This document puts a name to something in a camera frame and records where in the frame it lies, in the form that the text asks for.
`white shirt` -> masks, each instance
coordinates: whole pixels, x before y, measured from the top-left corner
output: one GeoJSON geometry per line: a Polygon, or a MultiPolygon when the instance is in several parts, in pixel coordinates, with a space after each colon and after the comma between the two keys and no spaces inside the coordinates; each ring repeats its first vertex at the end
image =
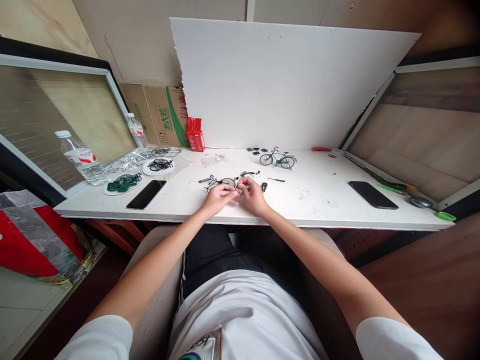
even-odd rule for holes
{"type": "MultiPolygon", "coordinates": [[[[56,359],[126,360],[132,336],[124,318],[101,316],[82,326],[56,359]]],[[[384,317],[362,321],[356,342],[364,360],[441,359],[413,329],[384,317]]],[[[328,359],[298,302],[268,275],[249,270],[223,272],[190,294],[169,348],[171,360],[188,352],[214,359],[219,351],[222,359],[328,359]]]]}

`black smartphone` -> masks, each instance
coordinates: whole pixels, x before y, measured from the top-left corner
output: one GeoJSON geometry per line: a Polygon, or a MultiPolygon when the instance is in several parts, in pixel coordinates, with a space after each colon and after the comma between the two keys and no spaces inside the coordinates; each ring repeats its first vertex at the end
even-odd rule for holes
{"type": "Polygon", "coordinates": [[[399,207],[388,197],[365,181],[350,181],[349,184],[356,190],[370,205],[377,209],[396,210],[399,207]]]}
{"type": "Polygon", "coordinates": [[[140,193],[133,198],[126,206],[128,209],[145,209],[154,199],[155,195],[164,187],[167,182],[165,180],[152,180],[148,183],[140,193]]]}

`red bag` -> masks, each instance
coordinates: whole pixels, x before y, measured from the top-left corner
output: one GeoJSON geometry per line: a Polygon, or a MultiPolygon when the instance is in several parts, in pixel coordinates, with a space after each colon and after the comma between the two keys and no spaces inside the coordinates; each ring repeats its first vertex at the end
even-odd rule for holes
{"type": "Polygon", "coordinates": [[[0,266],[67,288],[93,263],[74,224],[28,190],[0,193],[0,266]]]}
{"type": "Polygon", "coordinates": [[[198,153],[205,151],[204,133],[201,130],[202,119],[198,117],[188,117],[188,140],[191,150],[198,153]]]}

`bicycle wheel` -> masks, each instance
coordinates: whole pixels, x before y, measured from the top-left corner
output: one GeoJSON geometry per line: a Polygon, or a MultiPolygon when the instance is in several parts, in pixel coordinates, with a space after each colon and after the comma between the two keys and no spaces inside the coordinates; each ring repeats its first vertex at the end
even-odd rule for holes
{"type": "Polygon", "coordinates": [[[221,183],[230,185],[231,187],[235,187],[235,181],[233,179],[229,178],[229,177],[223,178],[221,180],[221,183]]]}
{"type": "Polygon", "coordinates": [[[295,158],[291,156],[285,156],[280,163],[280,166],[284,169],[291,169],[293,165],[295,165],[295,158]]]}
{"type": "Polygon", "coordinates": [[[262,164],[262,165],[267,166],[267,165],[270,165],[273,162],[274,162],[274,159],[272,158],[271,155],[265,154],[265,155],[260,156],[260,164],[262,164]]]}

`plastic water bottle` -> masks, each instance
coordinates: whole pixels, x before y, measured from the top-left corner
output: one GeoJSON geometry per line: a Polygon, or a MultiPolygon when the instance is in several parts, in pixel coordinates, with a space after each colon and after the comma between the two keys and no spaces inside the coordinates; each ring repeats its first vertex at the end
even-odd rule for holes
{"type": "Polygon", "coordinates": [[[137,148],[148,149],[149,142],[147,140],[147,135],[145,135],[145,130],[142,124],[135,118],[135,115],[132,112],[127,114],[128,127],[130,128],[131,135],[135,140],[137,148]]]}
{"type": "Polygon", "coordinates": [[[102,186],[112,181],[105,168],[85,144],[72,137],[70,131],[55,131],[60,138],[60,151],[93,186],[102,186]]]}

